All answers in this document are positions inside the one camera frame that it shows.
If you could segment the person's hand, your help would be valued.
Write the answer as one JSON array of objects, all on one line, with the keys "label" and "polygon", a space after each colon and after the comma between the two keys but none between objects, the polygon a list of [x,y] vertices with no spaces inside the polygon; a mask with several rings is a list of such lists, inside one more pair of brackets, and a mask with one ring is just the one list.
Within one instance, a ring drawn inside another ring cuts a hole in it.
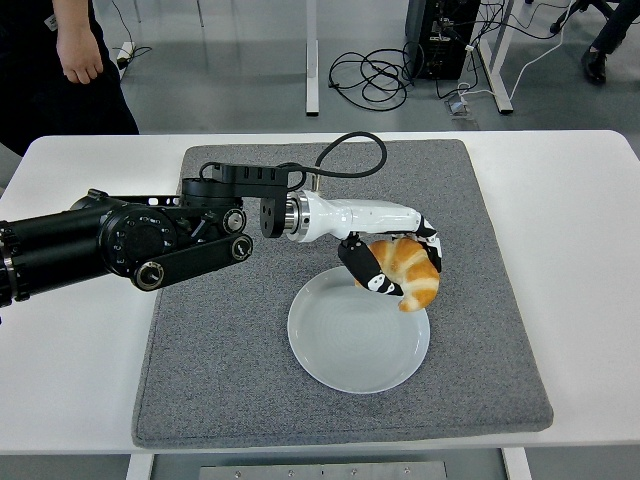
[{"label": "person's hand", "polygon": [[99,47],[88,26],[60,26],[56,48],[62,72],[71,83],[88,85],[103,72]]}]

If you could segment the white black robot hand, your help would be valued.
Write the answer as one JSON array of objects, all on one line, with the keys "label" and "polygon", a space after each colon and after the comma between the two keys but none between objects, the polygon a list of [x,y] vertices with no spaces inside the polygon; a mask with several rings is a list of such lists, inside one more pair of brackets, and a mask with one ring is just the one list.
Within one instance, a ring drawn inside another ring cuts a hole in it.
[{"label": "white black robot hand", "polygon": [[312,242],[329,234],[341,241],[339,258],[369,291],[408,298],[421,280],[439,279],[437,231],[413,208],[387,201],[326,200],[307,192],[300,200],[299,230],[290,239]]}]

